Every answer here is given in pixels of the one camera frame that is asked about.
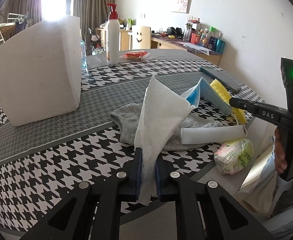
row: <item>green tissue package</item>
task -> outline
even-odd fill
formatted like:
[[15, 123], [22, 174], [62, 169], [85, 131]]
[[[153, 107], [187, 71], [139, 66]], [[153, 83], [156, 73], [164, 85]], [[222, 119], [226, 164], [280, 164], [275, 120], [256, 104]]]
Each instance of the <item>green tissue package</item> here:
[[252, 157], [252, 143], [245, 138], [225, 142], [214, 154], [215, 165], [222, 174], [235, 174], [241, 171]]

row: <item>transparent water bottle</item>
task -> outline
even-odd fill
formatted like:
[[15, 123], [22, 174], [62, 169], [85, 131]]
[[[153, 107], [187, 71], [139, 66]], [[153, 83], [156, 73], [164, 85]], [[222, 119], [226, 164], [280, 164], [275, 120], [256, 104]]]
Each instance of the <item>transparent water bottle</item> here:
[[84, 41], [81, 41], [80, 44], [81, 44], [81, 55], [82, 55], [82, 67], [86, 68], [87, 67], [87, 60], [86, 60], [85, 43], [84, 43]]

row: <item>yellow cloth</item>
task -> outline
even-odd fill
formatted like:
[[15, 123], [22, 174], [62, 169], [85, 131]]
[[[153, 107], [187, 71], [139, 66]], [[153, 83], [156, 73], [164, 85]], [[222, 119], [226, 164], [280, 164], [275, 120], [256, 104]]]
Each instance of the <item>yellow cloth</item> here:
[[[221, 99], [229, 105], [229, 100], [231, 98], [231, 95], [226, 90], [226, 88], [220, 83], [220, 81], [215, 79], [211, 82], [210, 86], [221, 97]], [[232, 107], [232, 111], [236, 115], [240, 124], [246, 124], [244, 110]]]

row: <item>gray curtain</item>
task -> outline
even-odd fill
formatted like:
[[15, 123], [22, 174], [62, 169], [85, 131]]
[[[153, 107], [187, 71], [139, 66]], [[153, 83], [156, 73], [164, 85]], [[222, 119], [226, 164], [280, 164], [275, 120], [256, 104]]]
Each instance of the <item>gray curtain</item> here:
[[8, 13], [28, 13], [28, 17], [38, 23], [42, 21], [41, 0], [8, 0], [5, 17], [8, 17]]
[[115, 0], [74, 0], [73, 15], [80, 18], [81, 33], [85, 35], [88, 28], [95, 30], [108, 19], [107, 3]]

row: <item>white foam box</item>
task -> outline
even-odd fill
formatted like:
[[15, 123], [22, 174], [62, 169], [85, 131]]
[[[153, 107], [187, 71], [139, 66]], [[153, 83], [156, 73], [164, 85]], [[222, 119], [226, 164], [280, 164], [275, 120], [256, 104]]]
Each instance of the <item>white foam box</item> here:
[[80, 104], [80, 18], [41, 21], [0, 45], [0, 105], [14, 126]]

